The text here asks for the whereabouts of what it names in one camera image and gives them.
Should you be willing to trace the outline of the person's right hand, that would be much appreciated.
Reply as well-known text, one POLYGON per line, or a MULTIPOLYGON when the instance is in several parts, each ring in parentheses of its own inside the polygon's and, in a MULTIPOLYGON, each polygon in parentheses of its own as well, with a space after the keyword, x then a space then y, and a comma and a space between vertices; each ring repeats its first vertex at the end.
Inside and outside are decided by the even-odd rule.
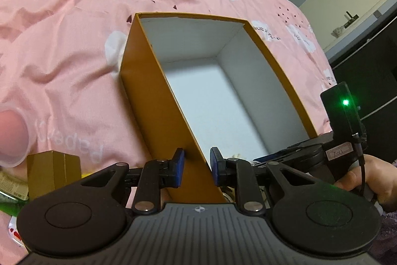
MULTIPOLYGON (((396 211, 396 166, 372 155, 365 158, 365 183, 377 195, 377 200, 386 212, 396 211)), ((346 191, 362 184, 361 168, 348 171, 334 185, 346 191)))

